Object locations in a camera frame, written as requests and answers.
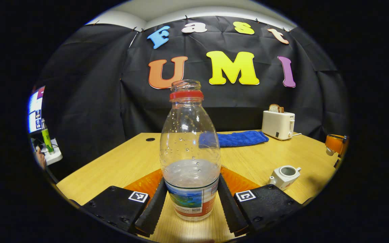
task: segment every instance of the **white toaster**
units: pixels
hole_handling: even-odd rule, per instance
[[[279,140],[292,138],[295,114],[264,111],[262,132]]]

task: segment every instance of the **hand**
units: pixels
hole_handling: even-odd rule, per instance
[[[45,155],[42,153],[42,150],[38,148],[37,152],[35,153],[37,155],[38,164],[42,169],[45,169],[46,166],[46,159]]]

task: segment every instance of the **bread slice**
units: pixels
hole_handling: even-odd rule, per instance
[[[271,104],[270,109],[268,110],[269,112],[279,112],[280,106],[277,104]]]

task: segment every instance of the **green bottle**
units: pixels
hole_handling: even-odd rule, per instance
[[[51,143],[51,137],[49,136],[49,130],[48,127],[45,124],[45,120],[42,119],[42,135],[43,135],[43,140],[45,141],[46,147],[48,148],[49,154],[55,154],[54,147],[52,146]]]

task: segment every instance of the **computer monitor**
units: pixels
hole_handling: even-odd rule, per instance
[[[42,130],[42,101],[45,86],[39,88],[29,98],[28,103],[28,132],[34,133]]]

